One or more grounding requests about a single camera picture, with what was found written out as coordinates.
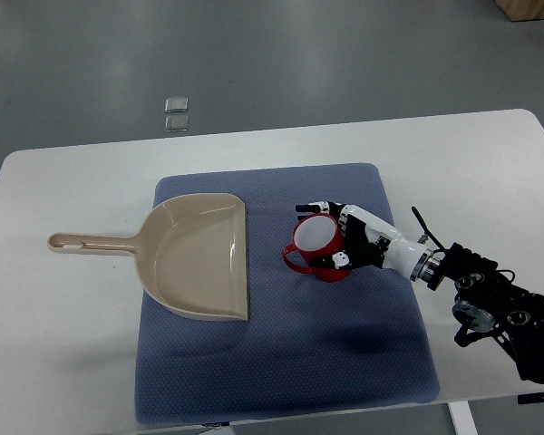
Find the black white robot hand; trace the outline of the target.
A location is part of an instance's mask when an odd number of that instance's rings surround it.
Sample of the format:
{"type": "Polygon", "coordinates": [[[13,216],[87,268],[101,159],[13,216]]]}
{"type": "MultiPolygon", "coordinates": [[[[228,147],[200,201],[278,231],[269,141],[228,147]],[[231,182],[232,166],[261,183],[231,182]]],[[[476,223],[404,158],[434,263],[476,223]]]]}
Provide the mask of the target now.
{"type": "Polygon", "coordinates": [[[374,266],[411,281],[428,281],[440,264],[425,244],[406,239],[398,228],[356,205],[320,201],[297,205],[296,212],[298,222],[313,214],[331,216],[345,241],[342,251],[316,258],[312,266],[349,271],[374,266]]]}

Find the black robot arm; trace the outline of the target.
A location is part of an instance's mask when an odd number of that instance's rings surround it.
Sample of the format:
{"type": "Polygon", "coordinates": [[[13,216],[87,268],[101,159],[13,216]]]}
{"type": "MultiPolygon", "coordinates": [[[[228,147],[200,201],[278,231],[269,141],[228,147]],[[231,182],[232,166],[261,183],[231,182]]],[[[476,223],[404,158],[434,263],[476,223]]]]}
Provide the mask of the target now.
{"type": "Polygon", "coordinates": [[[443,280],[456,291],[452,315],[461,325],[454,336],[460,347],[493,339],[514,361],[523,381],[544,385],[544,295],[514,284],[515,273],[458,243],[445,247],[432,234],[417,208],[421,242],[437,248],[425,256],[417,276],[436,290],[443,280]]]}

